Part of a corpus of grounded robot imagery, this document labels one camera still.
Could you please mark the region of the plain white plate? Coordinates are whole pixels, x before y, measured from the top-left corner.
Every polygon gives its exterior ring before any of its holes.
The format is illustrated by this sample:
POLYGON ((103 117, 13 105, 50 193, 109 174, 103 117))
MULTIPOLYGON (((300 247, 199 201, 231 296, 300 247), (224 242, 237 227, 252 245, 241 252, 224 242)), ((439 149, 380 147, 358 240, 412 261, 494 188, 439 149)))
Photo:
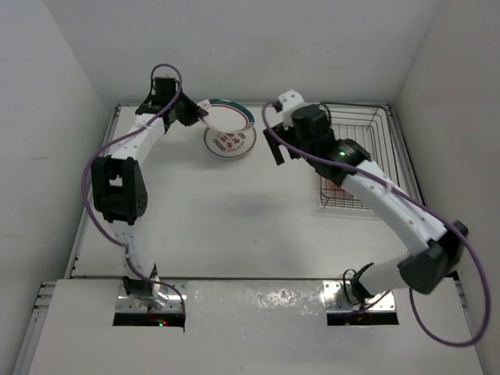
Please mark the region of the plain white plate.
POLYGON ((225 99, 206 99, 198 106, 207 112, 200 121, 222 133, 239 133, 254 127, 255 118, 243 105, 225 99))

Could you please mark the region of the white plate red lettering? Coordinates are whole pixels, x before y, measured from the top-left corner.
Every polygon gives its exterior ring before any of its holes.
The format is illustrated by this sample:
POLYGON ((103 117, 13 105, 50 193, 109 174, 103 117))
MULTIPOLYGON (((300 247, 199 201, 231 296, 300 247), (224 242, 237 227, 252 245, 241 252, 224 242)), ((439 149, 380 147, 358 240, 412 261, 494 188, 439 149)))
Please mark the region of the white plate red lettering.
POLYGON ((210 154, 226 159, 245 157, 255 146, 257 135, 255 129, 240 133, 224 133, 207 128, 203 141, 210 154))

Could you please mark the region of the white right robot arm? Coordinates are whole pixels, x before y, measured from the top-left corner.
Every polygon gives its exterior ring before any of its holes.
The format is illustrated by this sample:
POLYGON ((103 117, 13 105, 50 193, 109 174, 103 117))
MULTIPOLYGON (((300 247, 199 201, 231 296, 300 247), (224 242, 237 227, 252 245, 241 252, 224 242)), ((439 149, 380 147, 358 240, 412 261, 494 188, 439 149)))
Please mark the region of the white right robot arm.
POLYGON ((291 158, 304 159, 321 177, 367 205, 405 245, 405 255, 368 263, 352 277, 355 302, 402 288, 428 295, 454 270, 467 227, 455 221, 447 228, 411 202, 360 144, 336 138, 329 114, 318 105, 284 111, 282 122, 263 133, 278 165, 284 163, 279 149, 284 146, 291 158))

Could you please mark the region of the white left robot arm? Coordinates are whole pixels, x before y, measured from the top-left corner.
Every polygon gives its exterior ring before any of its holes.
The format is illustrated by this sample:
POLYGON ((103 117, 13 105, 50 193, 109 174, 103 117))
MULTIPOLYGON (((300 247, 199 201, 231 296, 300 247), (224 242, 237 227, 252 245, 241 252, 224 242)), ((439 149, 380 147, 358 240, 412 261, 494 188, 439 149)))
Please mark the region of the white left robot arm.
POLYGON ((178 79, 153 78, 126 135, 91 164, 94 207, 109 224, 113 240, 124 248, 123 286, 134 298, 152 300, 160 287, 156 265, 137 241, 138 221, 148 207, 141 165, 173 123, 189 127, 207 114, 182 92, 178 79))

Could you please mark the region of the white front cover panel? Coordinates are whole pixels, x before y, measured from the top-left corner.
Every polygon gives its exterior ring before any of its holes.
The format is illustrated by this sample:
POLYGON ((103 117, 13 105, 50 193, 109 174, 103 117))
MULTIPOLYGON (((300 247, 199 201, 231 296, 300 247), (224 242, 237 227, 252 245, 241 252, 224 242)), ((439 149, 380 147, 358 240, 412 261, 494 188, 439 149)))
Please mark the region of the white front cover panel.
POLYGON ((479 374, 473 348, 418 327, 407 294, 395 325, 331 327, 319 281, 191 281, 179 327, 116 327, 117 280, 60 280, 32 374, 479 374))

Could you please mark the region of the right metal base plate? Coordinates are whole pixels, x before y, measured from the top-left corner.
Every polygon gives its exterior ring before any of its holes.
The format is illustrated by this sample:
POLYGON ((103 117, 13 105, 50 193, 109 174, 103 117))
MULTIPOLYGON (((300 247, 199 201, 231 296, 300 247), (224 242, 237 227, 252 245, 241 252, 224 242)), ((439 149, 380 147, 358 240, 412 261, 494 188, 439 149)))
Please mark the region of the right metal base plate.
POLYGON ((349 279, 323 281, 323 298, 327 313, 396 313, 395 298, 391 291, 385 291, 364 303, 355 299, 349 279))

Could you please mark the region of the metal base plate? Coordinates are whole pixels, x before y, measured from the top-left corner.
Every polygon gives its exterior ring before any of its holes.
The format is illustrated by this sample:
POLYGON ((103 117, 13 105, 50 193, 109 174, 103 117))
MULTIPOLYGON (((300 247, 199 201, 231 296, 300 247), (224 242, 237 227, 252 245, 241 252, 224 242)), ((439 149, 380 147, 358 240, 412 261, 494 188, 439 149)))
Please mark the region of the metal base plate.
POLYGON ((180 299, 187 299, 188 283, 185 280, 164 280, 163 283, 170 284, 176 288, 181 296, 166 286, 155 287, 154 298, 134 297, 126 293, 123 284, 116 300, 116 313, 182 313, 180 299))
POLYGON ((323 281, 323 298, 327 313, 396 313, 395 298, 391 291, 385 291, 364 303, 355 299, 349 279, 323 281))

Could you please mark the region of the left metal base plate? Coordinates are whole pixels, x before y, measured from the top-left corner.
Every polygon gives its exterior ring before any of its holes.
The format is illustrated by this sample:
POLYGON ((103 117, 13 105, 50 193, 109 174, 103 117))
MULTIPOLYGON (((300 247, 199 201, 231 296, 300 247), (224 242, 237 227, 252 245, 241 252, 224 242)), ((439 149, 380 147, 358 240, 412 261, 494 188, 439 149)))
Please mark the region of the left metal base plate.
POLYGON ((116 300, 116 313, 182 313, 180 299, 187 299, 188 283, 185 280, 164 280, 163 283, 170 284, 176 288, 181 296, 166 286, 155 287, 154 298, 134 297, 126 293, 123 284, 116 300))

